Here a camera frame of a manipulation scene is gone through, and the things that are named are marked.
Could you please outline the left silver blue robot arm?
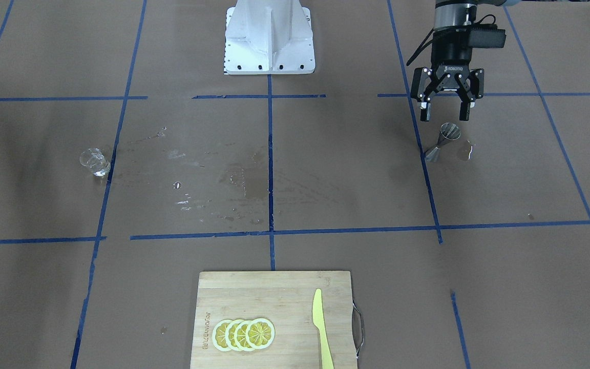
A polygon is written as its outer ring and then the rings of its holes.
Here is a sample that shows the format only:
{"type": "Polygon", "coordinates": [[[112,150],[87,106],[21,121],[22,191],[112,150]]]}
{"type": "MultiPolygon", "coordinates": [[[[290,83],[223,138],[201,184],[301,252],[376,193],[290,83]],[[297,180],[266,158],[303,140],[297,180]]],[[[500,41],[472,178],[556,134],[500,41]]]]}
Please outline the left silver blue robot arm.
{"type": "Polygon", "coordinates": [[[494,14],[477,18],[479,5],[503,7],[504,1],[436,1],[433,28],[407,60],[409,66],[431,48],[429,66],[416,68],[410,98],[420,108],[420,119],[430,121],[431,102],[438,93],[454,92],[460,98],[459,120],[468,121],[471,108],[484,97],[485,71],[470,68],[474,49],[501,49],[506,31],[494,14]]]}

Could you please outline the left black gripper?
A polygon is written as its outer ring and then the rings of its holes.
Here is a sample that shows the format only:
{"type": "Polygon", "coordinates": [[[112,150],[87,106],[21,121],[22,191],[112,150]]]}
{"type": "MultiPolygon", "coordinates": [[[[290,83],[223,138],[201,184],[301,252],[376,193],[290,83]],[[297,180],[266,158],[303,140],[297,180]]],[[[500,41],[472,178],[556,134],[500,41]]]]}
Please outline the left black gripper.
{"type": "Polygon", "coordinates": [[[471,69],[473,29],[430,30],[411,61],[431,47],[431,66],[416,68],[411,98],[419,102],[420,120],[431,120],[431,99],[442,91],[455,91],[461,99],[459,120],[468,121],[476,100],[484,96],[484,70],[471,69]]]}

